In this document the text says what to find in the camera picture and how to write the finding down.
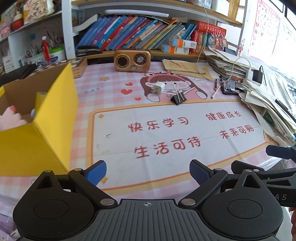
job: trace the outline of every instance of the retro radio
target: retro radio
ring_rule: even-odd
[[[121,49],[115,51],[114,67],[117,71],[147,72],[151,55],[147,50]]]

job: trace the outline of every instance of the blue gripper pad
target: blue gripper pad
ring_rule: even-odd
[[[190,175],[196,180],[199,185],[204,184],[209,180],[214,172],[204,164],[200,163],[197,160],[192,160],[189,164]]]
[[[106,172],[106,162],[98,161],[85,170],[85,178],[96,186],[106,176]]]

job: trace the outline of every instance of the cartoon girl print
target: cartoon girl print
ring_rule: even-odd
[[[178,74],[172,74],[170,72],[166,73],[145,73],[145,77],[141,78],[140,82],[144,89],[144,95],[148,100],[152,102],[159,102],[161,99],[158,95],[153,94],[153,86],[156,82],[164,82],[165,89],[162,94],[166,94],[167,97],[173,97],[176,94],[174,85],[178,86],[180,92],[183,92],[184,95],[190,91],[195,90],[195,98],[198,96],[201,99],[207,98],[207,93],[202,89],[196,86],[190,79],[185,76]]]

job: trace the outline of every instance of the pen cup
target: pen cup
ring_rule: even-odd
[[[53,48],[49,51],[50,62],[55,63],[66,60],[64,46]]]

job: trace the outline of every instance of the binder clip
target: binder clip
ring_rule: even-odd
[[[172,98],[171,98],[171,101],[176,104],[176,105],[179,105],[181,103],[183,103],[185,100],[187,100],[185,98],[185,95],[179,91],[178,89],[178,86],[177,85],[174,85],[173,88],[176,90],[177,94],[174,95]]]

